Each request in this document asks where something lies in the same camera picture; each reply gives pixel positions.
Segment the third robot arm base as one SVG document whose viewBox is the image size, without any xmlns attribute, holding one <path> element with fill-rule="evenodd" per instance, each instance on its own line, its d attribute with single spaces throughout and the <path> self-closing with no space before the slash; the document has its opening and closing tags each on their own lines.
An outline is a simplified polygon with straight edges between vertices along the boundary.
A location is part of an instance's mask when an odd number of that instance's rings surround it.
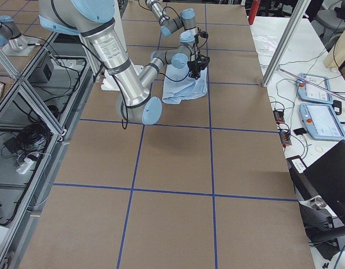
<svg viewBox="0 0 345 269">
<path fill-rule="evenodd" d="M 0 48 L 5 55 L 28 56 L 39 43 L 39 38 L 23 35 L 11 16 L 0 16 Z"/>
</svg>

